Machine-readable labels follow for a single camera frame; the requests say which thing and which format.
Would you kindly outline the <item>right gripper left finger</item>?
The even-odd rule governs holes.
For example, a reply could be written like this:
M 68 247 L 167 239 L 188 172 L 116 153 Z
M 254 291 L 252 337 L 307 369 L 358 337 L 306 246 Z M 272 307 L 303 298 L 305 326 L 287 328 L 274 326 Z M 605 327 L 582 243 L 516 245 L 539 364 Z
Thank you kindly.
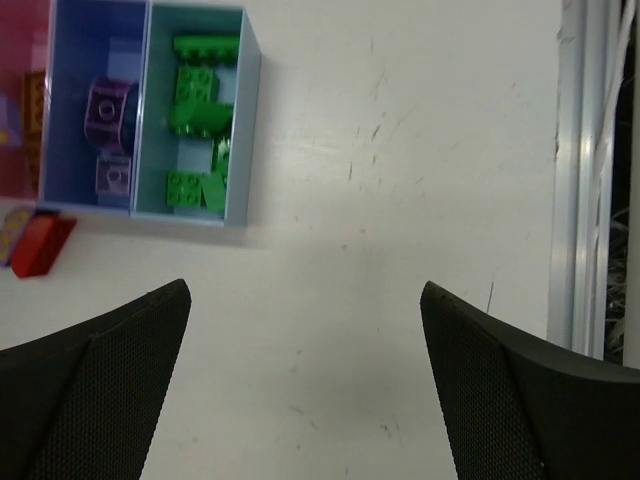
M 2 350 L 2 478 L 140 478 L 190 309 L 177 279 Z

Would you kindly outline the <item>red lego brick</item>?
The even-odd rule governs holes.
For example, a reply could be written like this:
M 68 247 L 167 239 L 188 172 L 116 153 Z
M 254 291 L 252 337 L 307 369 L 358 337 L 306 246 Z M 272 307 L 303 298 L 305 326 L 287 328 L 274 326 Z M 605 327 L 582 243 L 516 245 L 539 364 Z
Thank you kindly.
M 59 215 L 35 216 L 11 256 L 13 273 L 20 279 L 48 275 L 76 223 L 75 218 Z

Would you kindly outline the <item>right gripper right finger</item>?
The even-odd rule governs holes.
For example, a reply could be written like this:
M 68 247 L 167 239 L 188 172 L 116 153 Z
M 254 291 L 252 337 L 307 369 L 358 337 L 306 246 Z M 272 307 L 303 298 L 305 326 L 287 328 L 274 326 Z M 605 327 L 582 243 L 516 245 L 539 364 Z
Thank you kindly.
M 638 478 L 638 370 L 556 346 L 434 282 L 420 310 L 458 478 Z

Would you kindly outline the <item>purple flower lego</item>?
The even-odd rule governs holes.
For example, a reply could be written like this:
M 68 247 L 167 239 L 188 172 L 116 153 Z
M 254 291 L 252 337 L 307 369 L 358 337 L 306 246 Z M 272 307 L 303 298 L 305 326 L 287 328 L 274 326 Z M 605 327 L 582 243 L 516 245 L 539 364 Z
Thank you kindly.
M 132 155 L 138 92 L 136 81 L 106 76 L 94 79 L 84 117 L 84 135 L 90 145 L 117 155 Z

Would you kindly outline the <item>purple butterfly lego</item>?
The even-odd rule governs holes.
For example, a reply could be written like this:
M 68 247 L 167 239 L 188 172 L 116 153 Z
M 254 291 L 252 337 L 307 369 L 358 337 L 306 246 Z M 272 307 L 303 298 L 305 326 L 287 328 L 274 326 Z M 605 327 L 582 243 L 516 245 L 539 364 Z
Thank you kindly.
M 12 254 L 37 210 L 28 206 L 18 206 L 10 210 L 1 225 L 0 264 L 10 266 Z

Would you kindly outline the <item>green square lego brick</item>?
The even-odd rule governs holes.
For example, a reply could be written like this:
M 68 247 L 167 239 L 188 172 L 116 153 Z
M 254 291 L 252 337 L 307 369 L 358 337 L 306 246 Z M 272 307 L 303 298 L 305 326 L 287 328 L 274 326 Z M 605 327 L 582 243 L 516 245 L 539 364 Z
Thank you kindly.
M 198 172 L 170 170 L 166 183 L 166 204 L 169 207 L 200 208 L 204 175 Z

